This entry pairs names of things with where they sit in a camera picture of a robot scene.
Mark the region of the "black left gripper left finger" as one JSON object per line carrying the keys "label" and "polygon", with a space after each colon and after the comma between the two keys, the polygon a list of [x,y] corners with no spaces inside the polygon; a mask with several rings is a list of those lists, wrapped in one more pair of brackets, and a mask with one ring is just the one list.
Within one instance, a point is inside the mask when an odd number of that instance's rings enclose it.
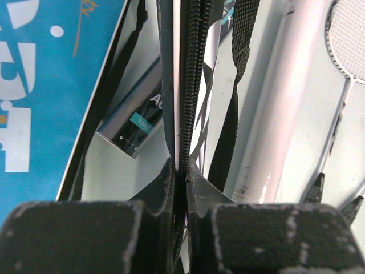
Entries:
{"label": "black left gripper left finger", "polygon": [[1,228],[2,273],[171,273],[175,169],[132,199],[27,202]]}

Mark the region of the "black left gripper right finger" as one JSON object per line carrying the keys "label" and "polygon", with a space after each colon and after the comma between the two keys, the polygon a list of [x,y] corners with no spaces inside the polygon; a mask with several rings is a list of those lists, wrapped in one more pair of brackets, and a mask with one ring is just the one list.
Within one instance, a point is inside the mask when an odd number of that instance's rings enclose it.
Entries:
{"label": "black left gripper right finger", "polygon": [[186,172],[191,273],[363,273],[364,257],[327,204],[237,204]]}

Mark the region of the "black shuttlecock tube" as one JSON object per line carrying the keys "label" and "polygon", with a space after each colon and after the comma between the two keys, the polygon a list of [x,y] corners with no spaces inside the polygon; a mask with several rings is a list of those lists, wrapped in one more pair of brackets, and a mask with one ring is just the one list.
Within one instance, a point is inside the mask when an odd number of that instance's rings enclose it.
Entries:
{"label": "black shuttlecock tube", "polygon": [[[204,58],[197,114],[190,155],[203,160],[210,105],[212,100],[215,65],[213,51],[229,34],[233,26],[234,1],[223,1],[222,18],[214,19],[207,38],[207,54]],[[135,158],[142,145],[161,125],[163,120],[162,62],[157,58],[113,113],[99,127],[97,133],[125,154]]]}

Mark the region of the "white shuttlecock tube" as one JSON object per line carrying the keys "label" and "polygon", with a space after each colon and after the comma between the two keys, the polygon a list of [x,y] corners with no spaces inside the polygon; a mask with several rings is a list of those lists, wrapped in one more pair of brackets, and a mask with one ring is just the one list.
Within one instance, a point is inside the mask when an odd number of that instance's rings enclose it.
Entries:
{"label": "white shuttlecock tube", "polygon": [[240,171],[235,203],[272,203],[285,165],[325,1],[287,1]]}

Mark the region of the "blue sport racket cover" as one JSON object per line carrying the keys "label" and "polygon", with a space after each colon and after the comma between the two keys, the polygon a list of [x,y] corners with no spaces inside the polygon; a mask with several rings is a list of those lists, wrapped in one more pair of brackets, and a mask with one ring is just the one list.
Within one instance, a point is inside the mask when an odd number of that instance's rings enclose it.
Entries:
{"label": "blue sport racket cover", "polygon": [[145,1],[1,2],[1,220],[56,200],[148,17]]}

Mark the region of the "black sport racket cover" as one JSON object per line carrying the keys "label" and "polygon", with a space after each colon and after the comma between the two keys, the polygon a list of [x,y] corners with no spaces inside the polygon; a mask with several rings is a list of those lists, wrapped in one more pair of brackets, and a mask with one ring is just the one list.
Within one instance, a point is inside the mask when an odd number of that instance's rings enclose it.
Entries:
{"label": "black sport racket cover", "polygon": [[[171,273],[181,262],[190,167],[201,155],[209,115],[225,1],[156,1],[162,61],[163,122],[168,151],[174,160],[173,244]],[[238,130],[237,86],[246,70],[250,40],[260,1],[235,1],[232,57],[236,67],[232,97],[214,151],[208,182],[222,194]]]}

